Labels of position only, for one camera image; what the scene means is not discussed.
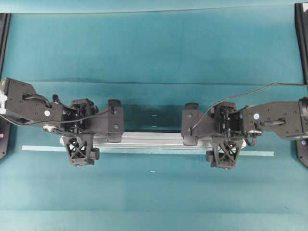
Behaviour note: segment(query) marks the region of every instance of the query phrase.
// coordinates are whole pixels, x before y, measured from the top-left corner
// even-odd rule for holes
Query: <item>black frame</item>
[[[9,13],[0,14],[0,78],[2,76],[6,41],[10,26],[10,18],[11,14]],[[11,124],[6,120],[0,118],[0,160],[4,158],[7,154],[10,131]]]
[[[295,28],[298,48],[303,69],[304,83],[308,84],[308,10],[304,11],[303,3],[295,4]],[[308,167],[308,142],[296,141],[297,158]]]

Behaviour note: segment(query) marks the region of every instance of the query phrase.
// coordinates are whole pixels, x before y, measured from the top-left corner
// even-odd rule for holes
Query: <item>silver metal bar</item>
[[[212,150],[212,139],[202,138],[196,146],[184,146],[180,133],[162,132],[124,132],[121,143],[109,143],[104,136],[94,136],[93,146],[98,148],[134,148],[134,149],[180,149]]]

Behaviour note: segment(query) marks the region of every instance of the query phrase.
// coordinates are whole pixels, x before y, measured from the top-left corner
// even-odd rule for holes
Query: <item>teal tablecloth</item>
[[[117,14],[14,14],[2,77],[64,103],[120,99],[126,129],[179,130],[185,103],[205,109],[275,81],[302,83],[294,6]],[[239,107],[297,101],[272,88]],[[280,230],[308,228],[308,171],[272,133],[230,171],[200,155],[101,154],[75,168],[39,128],[13,128],[0,162],[0,230]]]

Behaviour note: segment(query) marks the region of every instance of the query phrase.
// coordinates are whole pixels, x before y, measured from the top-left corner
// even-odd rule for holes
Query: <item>wire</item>
[[[246,93],[242,93],[242,94],[238,94],[238,95],[233,95],[227,98],[224,98],[222,100],[217,101],[216,103],[214,103],[213,105],[211,105],[209,108],[207,108],[205,110],[205,112],[202,114],[202,116],[200,117],[200,119],[198,120],[198,122],[192,127],[192,131],[201,123],[202,119],[204,118],[204,116],[211,110],[211,108],[215,107],[216,105],[223,103],[225,101],[228,100],[232,100],[232,99],[237,99],[246,95],[252,95],[258,92],[261,92],[267,88],[273,87],[273,86],[295,86],[295,87],[308,87],[308,85],[306,84],[297,84],[297,83],[270,83],[268,85],[265,85],[257,90],[253,90],[250,92],[246,92]]]
[[[59,123],[59,124],[74,123],[74,122],[79,122],[79,121],[82,121],[82,120],[85,120],[85,119],[89,119],[89,118],[92,118],[92,117],[95,117],[95,116],[100,116],[100,115],[103,115],[103,114],[105,114],[107,112],[108,112],[108,110],[105,109],[105,110],[103,110],[101,112],[96,113],[95,115],[89,115],[89,116],[83,117],[81,119],[64,120],[64,121],[47,120],[47,121],[40,121],[40,122],[34,122],[34,123],[28,123],[28,124],[19,123],[17,121],[14,121],[12,119],[7,118],[4,115],[1,115],[1,114],[0,114],[0,117],[5,119],[5,120],[7,120],[8,122],[16,125],[16,126],[31,126],[31,125],[35,125],[35,124],[46,124],[46,123]]]

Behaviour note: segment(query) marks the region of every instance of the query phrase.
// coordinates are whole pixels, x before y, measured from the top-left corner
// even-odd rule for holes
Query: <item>black bracket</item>
[[[212,140],[213,150],[206,152],[206,161],[211,163],[211,167],[224,169],[235,167],[244,141],[230,141],[225,138],[213,138]]]
[[[10,25],[9,13],[0,14],[0,78],[2,75],[5,48]],[[0,160],[7,154],[11,124],[0,118]]]
[[[193,129],[193,126],[201,119],[203,112],[197,103],[188,103],[182,111],[181,135],[184,145],[196,146],[199,138],[218,135],[214,118],[205,115],[200,124]]]
[[[308,84],[308,11],[304,11],[303,3],[295,4],[295,27],[298,48],[302,62],[304,83]],[[297,158],[308,167],[307,140],[296,141]]]
[[[100,158],[100,150],[93,148],[94,136],[105,136],[111,143],[121,142],[124,133],[124,109],[121,102],[108,100],[107,110],[107,115],[87,119],[86,129],[79,134],[63,136],[70,164],[77,167],[94,165],[94,161]]]

